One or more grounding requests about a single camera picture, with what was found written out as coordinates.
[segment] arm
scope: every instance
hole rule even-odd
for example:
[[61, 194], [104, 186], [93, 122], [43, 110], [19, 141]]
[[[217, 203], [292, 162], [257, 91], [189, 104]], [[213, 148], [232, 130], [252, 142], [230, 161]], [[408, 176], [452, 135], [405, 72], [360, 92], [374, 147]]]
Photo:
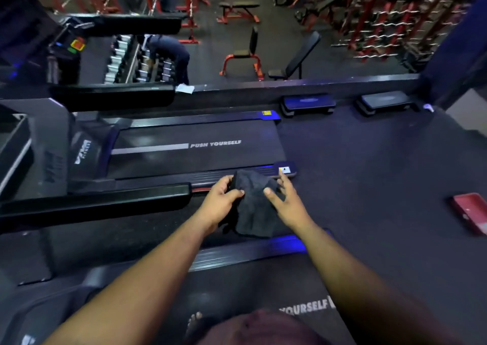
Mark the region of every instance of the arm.
[[44, 345], [144, 345], [155, 336], [204, 237], [243, 192], [222, 178], [198, 211], [166, 241], [63, 323]]
[[306, 245], [339, 312], [378, 343], [458, 344], [452, 333], [427, 308], [397, 289], [353, 257], [322, 228], [304, 208], [289, 179], [281, 174], [286, 199], [270, 189], [265, 195], [284, 224]]

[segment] treadmill belt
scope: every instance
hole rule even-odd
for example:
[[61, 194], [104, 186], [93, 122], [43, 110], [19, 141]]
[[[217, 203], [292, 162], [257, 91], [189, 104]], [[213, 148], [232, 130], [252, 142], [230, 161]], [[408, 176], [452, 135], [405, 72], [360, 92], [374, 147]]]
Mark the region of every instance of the treadmill belt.
[[181, 344], [196, 312], [219, 321], [261, 308], [293, 315], [333, 345], [355, 344], [307, 254], [190, 272], [151, 344]]
[[140, 127], [120, 132], [108, 178], [177, 175], [285, 160], [271, 120]]

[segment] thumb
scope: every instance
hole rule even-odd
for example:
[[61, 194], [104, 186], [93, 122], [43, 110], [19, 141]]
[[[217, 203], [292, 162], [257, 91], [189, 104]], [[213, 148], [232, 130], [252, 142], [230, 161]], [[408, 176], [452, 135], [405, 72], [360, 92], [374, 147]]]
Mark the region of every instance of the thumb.
[[242, 197], [244, 195], [243, 190], [238, 190], [234, 188], [232, 191], [229, 191], [228, 193], [225, 194], [225, 197], [233, 203], [235, 200], [237, 200], [239, 197]]
[[268, 187], [264, 188], [264, 195], [269, 199], [272, 205], [275, 206], [277, 210], [282, 206], [283, 201]]

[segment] person's right hand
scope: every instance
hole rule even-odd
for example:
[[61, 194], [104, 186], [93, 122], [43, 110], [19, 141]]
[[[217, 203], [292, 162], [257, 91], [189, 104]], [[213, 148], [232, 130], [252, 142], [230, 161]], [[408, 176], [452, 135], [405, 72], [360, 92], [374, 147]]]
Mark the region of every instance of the person's right hand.
[[282, 186], [281, 192], [286, 196], [284, 201], [279, 199], [279, 197], [268, 187], [264, 189], [264, 195], [270, 200], [272, 205], [274, 205], [279, 218], [283, 220], [284, 224], [295, 231], [296, 228], [313, 222], [298, 196], [298, 193], [296, 193], [293, 184], [281, 171], [279, 171], [279, 179], [277, 180], [277, 183]]

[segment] forearm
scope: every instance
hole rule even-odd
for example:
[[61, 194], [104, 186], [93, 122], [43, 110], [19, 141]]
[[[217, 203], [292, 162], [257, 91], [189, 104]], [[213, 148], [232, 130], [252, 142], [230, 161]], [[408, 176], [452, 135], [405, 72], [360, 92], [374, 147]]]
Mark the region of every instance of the forearm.
[[391, 288], [314, 222], [296, 234], [338, 310], [382, 343], [458, 343], [427, 308]]
[[205, 231], [195, 218], [70, 317], [45, 345], [150, 342], [203, 241]]

